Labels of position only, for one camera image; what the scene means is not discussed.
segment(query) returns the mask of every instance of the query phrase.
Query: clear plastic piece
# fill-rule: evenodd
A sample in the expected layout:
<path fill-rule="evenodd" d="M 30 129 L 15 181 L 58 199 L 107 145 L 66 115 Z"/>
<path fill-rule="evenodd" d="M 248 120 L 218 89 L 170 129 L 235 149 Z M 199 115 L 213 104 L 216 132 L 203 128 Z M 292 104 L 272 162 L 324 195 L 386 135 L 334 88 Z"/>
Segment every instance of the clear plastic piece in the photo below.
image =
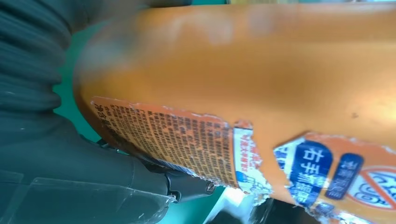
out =
<path fill-rule="evenodd" d="M 151 224 L 174 200 L 122 186 L 47 178 L 14 183 L 10 195 L 7 204 L 0 203 L 8 213 L 0 224 Z"/>
<path fill-rule="evenodd" d="M 5 220 L 9 216 L 8 205 L 13 199 L 13 195 L 18 193 L 17 189 L 23 179 L 23 174 L 0 170 L 0 224 L 7 223 Z"/>

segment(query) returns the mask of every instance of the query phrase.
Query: product label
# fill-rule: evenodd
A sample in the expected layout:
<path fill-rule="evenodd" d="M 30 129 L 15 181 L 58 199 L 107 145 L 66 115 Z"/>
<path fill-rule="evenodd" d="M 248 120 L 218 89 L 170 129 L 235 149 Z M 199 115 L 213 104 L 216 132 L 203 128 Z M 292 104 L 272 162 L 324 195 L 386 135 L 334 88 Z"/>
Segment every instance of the product label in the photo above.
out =
<path fill-rule="evenodd" d="M 361 171 L 349 190 L 358 203 L 383 209 L 396 209 L 396 168 L 368 167 Z"/>
<path fill-rule="evenodd" d="M 388 146 L 319 133 L 274 149 L 296 203 L 319 220 L 349 224 L 395 223 L 393 152 Z"/>
<path fill-rule="evenodd" d="M 327 179 L 332 164 L 330 150 L 304 138 L 275 150 L 280 155 L 278 164 L 291 182 L 289 192 L 296 203 L 310 208 L 316 201 Z"/>
<path fill-rule="evenodd" d="M 258 170 L 262 159 L 249 122 L 232 127 L 212 115 L 101 97 L 92 99 L 92 110 L 118 147 L 138 148 L 157 164 L 217 184 L 272 192 Z"/>
<path fill-rule="evenodd" d="M 333 200 L 343 199 L 352 181 L 359 173 L 363 162 L 364 159 L 360 155 L 353 153 L 342 155 L 325 196 Z"/>
<path fill-rule="evenodd" d="M 258 170 L 262 159 L 252 140 L 253 130 L 234 128 L 235 171 L 239 187 L 246 192 L 271 194 L 271 185 Z"/>

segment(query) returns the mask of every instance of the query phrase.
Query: white label section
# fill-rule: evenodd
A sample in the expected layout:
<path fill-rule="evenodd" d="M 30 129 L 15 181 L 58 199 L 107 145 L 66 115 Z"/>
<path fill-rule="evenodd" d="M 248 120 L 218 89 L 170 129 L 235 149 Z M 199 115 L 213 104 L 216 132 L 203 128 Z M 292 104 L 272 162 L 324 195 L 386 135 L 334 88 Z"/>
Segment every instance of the white label section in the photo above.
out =
<path fill-rule="evenodd" d="M 396 174 L 386 169 L 381 170 L 381 167 L 365 169 L 356 177 L 348 194 L 370 207 L 395 210 Z"/>
<path fill-rule="evenodd" d="M 372 224 L 369 221 L 366 221 L 362 218 L 356 217 L 354 215 L 345 212 L 341 212 L 338 215 L 338 219 L 341 220 L 340 223 L 344 222 L 345 224 Z"/>
<path fill-rule="evenodd" d="M 301 137 L 274 149 L 276 161 L 281 167 L 281 170 L 286 174 L 287 179 L 290 179 L 291 167 L 294 163 L 294 155 L 296 154 L 297 146 L 304 141 L 305 138 Z"/>
<path fill-rule="evenodd" d="M 253 130 L 233 129 L 235 174 L 239 187 L 248 193 L 271 194 L 272 187 L 259 171 L 262 159 L 252 140 Z"/>

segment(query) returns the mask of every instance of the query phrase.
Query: green background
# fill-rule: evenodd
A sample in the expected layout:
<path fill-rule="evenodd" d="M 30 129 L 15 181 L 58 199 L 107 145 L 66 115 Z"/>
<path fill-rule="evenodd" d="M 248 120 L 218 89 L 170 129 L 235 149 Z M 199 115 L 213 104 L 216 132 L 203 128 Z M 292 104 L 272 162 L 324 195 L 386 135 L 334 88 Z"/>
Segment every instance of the green background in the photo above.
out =
<path fill-rule="evenodd" d="M 222 4 L 223 0 L 195 0 L 194 5 Z M 71 46 L 67 51 L 66 63 L 60 68 L 62 74 L 62 84 L 55 86 L 54 91 L 62 98 L 62 105 L 55 112 L 70 119 L 76 126 L 78 132 L 86 138 L 97 141 L 98 134 L 86 122 L 80 114 L 73 98 L 72 77 L 73 70 L 78 56 L 84 48 L 86 42 L 100 29 L 100 25 L 92 26 L 73 36 Z M 214 194 L 209 197 L 196 199 L 181 204 L 171 204 L 166 216 L 161 224 L 201 224 L 211 211 L 224 188 L 219 187 Z"/>

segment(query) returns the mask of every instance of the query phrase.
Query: orange bottle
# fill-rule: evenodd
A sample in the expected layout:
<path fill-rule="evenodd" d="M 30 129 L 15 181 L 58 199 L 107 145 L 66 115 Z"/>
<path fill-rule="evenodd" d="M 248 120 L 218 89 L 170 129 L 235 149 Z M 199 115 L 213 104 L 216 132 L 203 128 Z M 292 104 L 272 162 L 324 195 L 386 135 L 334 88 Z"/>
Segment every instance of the orange bottle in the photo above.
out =
<path fill-rule="evenodd" d="M 150 9 L 105 28 L 77 104 L 108 142 L 192 175 L 394 223 L 396 3 Z"/>

